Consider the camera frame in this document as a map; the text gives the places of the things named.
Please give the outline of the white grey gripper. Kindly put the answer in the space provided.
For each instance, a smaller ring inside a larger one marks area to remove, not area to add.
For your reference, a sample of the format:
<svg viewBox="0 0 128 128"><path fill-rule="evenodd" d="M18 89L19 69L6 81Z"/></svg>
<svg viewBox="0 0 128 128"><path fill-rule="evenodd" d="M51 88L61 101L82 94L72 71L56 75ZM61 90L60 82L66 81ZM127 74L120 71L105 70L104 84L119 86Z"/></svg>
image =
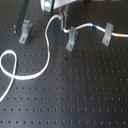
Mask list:
<svg viewBox="0 0 128 128"><path fill-rule="evenodd" d="M40 0L41 9L43 12L51 13L54 9L59 8L64 5L68 5L72 2L79 0ZM64 11L59 11L59 20L61 29L65 28L65 20L68 18L69 6L65 7Z"/></svg>

